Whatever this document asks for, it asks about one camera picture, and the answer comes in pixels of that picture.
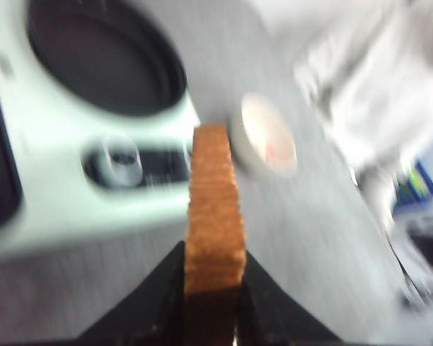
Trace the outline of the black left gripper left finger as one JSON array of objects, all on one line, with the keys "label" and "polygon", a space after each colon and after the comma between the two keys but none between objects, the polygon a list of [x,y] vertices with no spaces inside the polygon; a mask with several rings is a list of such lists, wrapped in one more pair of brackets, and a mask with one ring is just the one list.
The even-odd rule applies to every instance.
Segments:
[{"label": "black left gripper left finger", "polygon": [[179,241],[76,345],[182,345],[184,247]]}]

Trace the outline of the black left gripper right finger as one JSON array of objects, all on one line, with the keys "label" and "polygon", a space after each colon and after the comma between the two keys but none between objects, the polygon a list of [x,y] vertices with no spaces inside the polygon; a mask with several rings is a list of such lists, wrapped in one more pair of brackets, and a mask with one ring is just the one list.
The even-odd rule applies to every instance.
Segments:
[{"label": "black left gripper right finger", "polygon": [[342,345],[247,253],[238,308],[238,345]]}]

